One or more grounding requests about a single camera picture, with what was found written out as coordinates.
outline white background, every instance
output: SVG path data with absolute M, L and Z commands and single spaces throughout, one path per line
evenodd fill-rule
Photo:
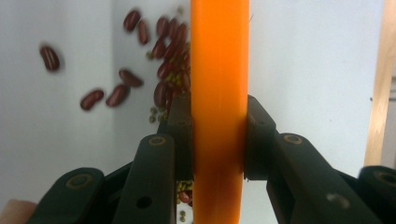
M 0 1 L 0 208 L 10 198 L 38 202 L 52 183 L 78 167 L 105 174 L 134 158 L 155 133 L 149 108 L 156 68 L 136 33 L 122 30 L 140 7 L 154 37 L 162 15 L 190 20 L 186 0 Z M 363 165 L 383 2 L 250 1 L 252 94 L 278 130 L 308 138 L 336 169 L 356 176 Z M 38 53 L 55 47 L 62 70 L 50 75 Z M 79 108 L 95 87 L 110 93 L 121 67 L 145 80 L 117 109 Z M 244 186 L 241 223 L 275 223 L 264 182 Z

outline wooden frame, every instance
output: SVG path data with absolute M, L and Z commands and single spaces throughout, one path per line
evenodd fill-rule
M 389 90 L 396 63 L 396 1 L 385 0 L 364 165 L 381 163 Z

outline wooden edge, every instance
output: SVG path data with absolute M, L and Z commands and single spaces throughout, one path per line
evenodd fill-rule
M 381 163 L 389 90 L 396 62 L 396 1 L 385 0 L 364 165 Z

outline orange plastic rod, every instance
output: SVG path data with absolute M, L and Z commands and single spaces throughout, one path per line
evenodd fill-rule
M 237 224 L 248 107 L 248 0 L 191 0 L 194 224 Z

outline orange stick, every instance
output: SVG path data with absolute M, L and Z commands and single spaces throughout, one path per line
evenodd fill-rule
M 191 0 L 195 224 L 239 223 L 248 108 L 248 0 Z

